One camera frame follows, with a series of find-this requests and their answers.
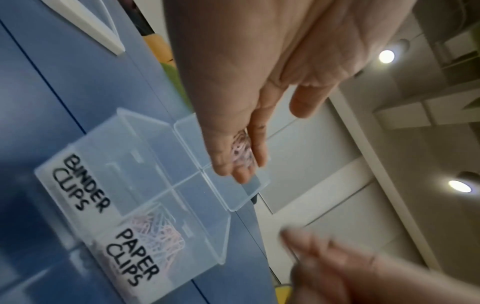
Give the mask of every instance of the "hand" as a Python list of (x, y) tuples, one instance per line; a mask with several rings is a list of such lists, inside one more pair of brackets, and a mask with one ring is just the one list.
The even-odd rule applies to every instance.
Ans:
[(425, 268), (324, 241), (299, 229), (281, 233), (301, 256), (289, 304), (473, 304), (478, 289)]
[(415, 0), (165, 0), (175, 62), (214, 170), (247, 182), (234, 135), (247, 128), (259, 166), (266, 125), (289, 85), (297, 117), (310, 116), (395, 33)]

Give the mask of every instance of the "white label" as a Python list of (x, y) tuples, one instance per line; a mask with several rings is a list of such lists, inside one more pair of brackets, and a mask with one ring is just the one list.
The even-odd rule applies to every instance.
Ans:
[(91, 233), (109, 227), (122, 216), (94, 177), (87, 164), (75, 152), (67, 147), (49, 161), (43, 168), (53, 185), (65, 200), (82, 225)]
[(130, 224), (117, 227), (98, 242), (122, 294), (130, 294), (140, 303), (149, 304), (173, 289), (156, 264), (154, 252)]

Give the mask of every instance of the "container lid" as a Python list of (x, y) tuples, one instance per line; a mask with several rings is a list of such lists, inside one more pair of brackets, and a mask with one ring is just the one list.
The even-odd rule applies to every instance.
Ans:
[(205, 148), (196, 114), (177, 121), (173, 128), (228, 210), (239, 210), (270, 183), (267, 171), (262, 168), (257, 169), (255, 176), (247, 184), (239, 184), (231, 176), (217, 175), (212, 168), (212, 162)]

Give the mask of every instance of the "plastic organizer box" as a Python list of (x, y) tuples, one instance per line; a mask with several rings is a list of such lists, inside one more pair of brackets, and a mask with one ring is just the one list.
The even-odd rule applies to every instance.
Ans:
[(227, 255), (230, 211), (269, 182), (211, 167), (195, 115), (124, 109), (35, 170), (127, 303), (149, 304)]

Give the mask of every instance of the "blue table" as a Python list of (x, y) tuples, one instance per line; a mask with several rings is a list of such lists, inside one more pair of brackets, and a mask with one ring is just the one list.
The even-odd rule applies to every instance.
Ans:
[[(116, 0), (103, 0), (115, 56), (40, 0), (0, 0), (0, 303), (122, 303), (33, 175), (124, 107), (170, 123), (189, 114)], [(99, 18), (95, 0), (82, 1)], [(251, 204), (232, 215), (227, 261), (158, 303), (276, 303)]]

